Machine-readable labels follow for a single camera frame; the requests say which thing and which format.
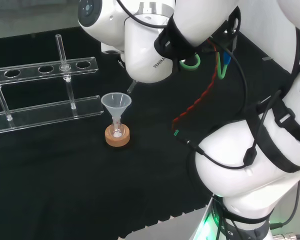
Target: black strap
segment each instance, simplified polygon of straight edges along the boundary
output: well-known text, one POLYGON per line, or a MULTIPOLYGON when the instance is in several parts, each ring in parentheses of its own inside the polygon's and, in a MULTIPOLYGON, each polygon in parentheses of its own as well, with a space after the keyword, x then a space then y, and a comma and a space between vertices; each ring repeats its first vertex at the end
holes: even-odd
POLYGON ((252 219, 252 218, 246 218, 246 217, 243 217, 243 216, 239 216, 235 213, 232 213, 232 212, 228 211, 227 209, 222 208, 220 206, 220 204, 216 203, 216 201, 214 201, 214 207, 215 207, 215 209, 217 211, 217 214, 219 216, 221 215, 221 212, 222 212, 222 216, 224 218, 235 221, 235 222, 244 223, 244 224, 259 224, 259 223, 262 223, 262 222, 266 221, 267 219, 269 219, 270 215, 274 211, 274 210, 272 210, 267 216, 264 216, 262 218, 252 219))
POLYGON ((300 125, 295 120, 296 115, 287 108, 284 101, 278 99, 272 107, 274 120, 280 128, 284 128, 300 142, 300 125))
POLYGON ((190 58, 199 49, 181 34, 173 17, 170 17, 166 28, 154 41, 154 48, 164 58, 178 61, 190 58))
MULTIPOLYGON (((257 106, 254 105, 246 110, 246 122, 254 138, 257 137, 258 127, 260 125, 260 118, 257 112, 257 106)), ((261 126, 257 142, 259 148, 264 155, 280 170, 286 173, 295 173, 300 170, 300 166, 295 165, 277 148, 272 141, 266 127, 261 126)))

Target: wooden stand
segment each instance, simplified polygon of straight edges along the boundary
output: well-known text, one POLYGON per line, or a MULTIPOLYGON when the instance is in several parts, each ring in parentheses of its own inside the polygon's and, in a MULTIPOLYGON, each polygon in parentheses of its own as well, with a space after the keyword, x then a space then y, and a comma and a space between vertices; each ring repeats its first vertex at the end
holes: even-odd
POLYGON ((114 136, 110 135, 109 128, 111 127, 111 125, 106 128, 104 135, 105 135, 105 141, 107 144, 109 144, 112 147, 117 148, 117 147, 122 147, 129 142, 130 130, 126 125, 122 124, 122 126, 124 127, 124 135, 121 137, 114 137, 114 136))

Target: clear acrylic rack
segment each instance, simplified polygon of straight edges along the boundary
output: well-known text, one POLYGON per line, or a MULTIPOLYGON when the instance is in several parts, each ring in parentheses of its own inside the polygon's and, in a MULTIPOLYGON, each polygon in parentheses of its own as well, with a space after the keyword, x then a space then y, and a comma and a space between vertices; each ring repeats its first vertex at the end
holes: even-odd
POLYGON ((66 59, 61 35, 56 35, 60 61, 0 68, 0 133, 27 129, 52 123, 100 115, 104 112, 100 96, 75 99, 72 76, 98 71, 94 57, 66 59), (18 84, 51 78, 62 78, 68 100, 19 109, 9 109, 2 85, 18 84))

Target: glass test tube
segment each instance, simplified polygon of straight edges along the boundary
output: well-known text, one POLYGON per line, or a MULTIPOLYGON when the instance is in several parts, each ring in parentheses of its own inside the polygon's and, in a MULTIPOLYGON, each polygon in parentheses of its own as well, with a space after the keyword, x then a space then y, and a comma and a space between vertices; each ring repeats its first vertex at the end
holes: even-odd
MULTIPOLYGON (((71 69, 71 66, 67 63, 65 48, 64 48, 64 44, 63 44, 61 35, 60 34, 56 35, 55 40, 56 40, 56 45, 58 47, 60 61, 61 61, 60 70, 64 71, 64 72, 69 71, 71 69)), ((66 91, 68 93, 71 109, 74 110, 77 107, 76 107, 76 102, 75 102, 75 97, 74 97, 74 91, 72 89, 72 84, 71 84, 71 75, 70 74, 65 75, 63 77, 63 79, 65 80, 66 91)))

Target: black table surface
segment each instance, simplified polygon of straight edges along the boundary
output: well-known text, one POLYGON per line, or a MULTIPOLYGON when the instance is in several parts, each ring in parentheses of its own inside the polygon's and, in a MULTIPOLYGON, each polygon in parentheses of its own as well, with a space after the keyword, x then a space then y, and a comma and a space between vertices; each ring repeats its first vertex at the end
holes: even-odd
MULTIPOLYGON (((80 28, 0 39, 0 68, 57 61, 55 35, 68 59, 96 57, 99 71, 73 78, 75 98, 125 93, 132 80, 116 56, 80 28)), ((186 169, 189 149, 171 131, 211 81, 214 54, 202 53, 196 71, 182 71, 153 84, 139 83, 122 116, 130 143, 105 143, 111 116, 102 115, 0 134, 0 240, 116 240, 170 216, 208 203, 194 190, 186 169)), ((289 74, 243 35, 235 56, 245 72, 249 102, 263 100, 289 74)), ((240 119, 240 75, 232 62, 205 100, 178 128, 198 143, 216 126, 240 119)), ((10 109, 67 99, 62 79, 3 88, 10 109)))

